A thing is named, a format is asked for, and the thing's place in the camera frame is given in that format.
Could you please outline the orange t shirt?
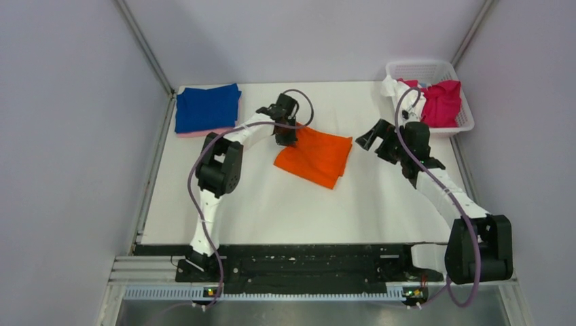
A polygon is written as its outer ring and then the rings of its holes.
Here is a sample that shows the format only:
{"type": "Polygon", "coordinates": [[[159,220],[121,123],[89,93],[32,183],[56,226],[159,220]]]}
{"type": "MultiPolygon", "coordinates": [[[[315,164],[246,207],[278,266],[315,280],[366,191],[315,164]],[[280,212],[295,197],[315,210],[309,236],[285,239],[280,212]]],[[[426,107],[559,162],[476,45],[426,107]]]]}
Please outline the orange t shirt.
{"type": "Polygon", "coordinates": [[[292,175],[333,189],[344,175],[353,139],[309,127],[297,130],[296,137],[295,144],[279,152],[274,165],[292,175]]]}

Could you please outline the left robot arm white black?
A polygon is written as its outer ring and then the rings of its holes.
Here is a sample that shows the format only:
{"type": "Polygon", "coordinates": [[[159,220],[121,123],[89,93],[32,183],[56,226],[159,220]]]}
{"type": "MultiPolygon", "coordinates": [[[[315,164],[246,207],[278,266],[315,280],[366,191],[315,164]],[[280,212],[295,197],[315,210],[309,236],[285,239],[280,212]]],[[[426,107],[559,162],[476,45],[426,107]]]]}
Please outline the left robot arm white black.
{"type": "Polygon", "coordinates": [[[187,187],[198,210],[196,231],[185,261],[200,280],[211,280],[218,270],[219,243],[216,212],[224,195],[239,184],[245,151],[256,143],[274,137],[276,144],[287,147],[298,141],[296,121],[299,103],[281,92],[275,103],[261,107],[245,122],[230,130],[209,133],[191,172],[187,187]]]}

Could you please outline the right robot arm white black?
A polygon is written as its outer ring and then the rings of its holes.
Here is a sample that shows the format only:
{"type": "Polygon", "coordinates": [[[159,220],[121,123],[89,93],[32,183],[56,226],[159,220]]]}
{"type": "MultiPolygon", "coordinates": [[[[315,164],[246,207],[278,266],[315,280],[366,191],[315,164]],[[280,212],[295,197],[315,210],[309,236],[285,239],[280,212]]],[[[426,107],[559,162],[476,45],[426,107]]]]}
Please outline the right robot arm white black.
{"type": "Polygon", "coordinates": [[[422,122],[396,127],[380,119],[355,141],[369,150],[381,139],[376,155],[400,164],[402,175],[446,220],[451,230],[444,265],[453,283],[509,280],[514,273],[511,221],[483,209],[450,178],[445,165],[431,155],[430,138],[422,122]]]}

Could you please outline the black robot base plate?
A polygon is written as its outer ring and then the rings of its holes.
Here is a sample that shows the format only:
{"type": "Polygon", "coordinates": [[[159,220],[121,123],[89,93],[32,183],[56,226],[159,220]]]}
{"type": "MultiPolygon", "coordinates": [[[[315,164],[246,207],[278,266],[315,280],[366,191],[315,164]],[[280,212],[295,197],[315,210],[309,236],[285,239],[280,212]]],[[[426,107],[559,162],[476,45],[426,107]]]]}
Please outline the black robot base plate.
{"type": "Polygon", "coordinates": [[[178,256],[178,283],[222,283],[226,295],[384,294],[389,283],[442,282],[418,268],[409,244],[223,244],[219,257],[188,245],[144,245],[136,256],[178,256]]]}

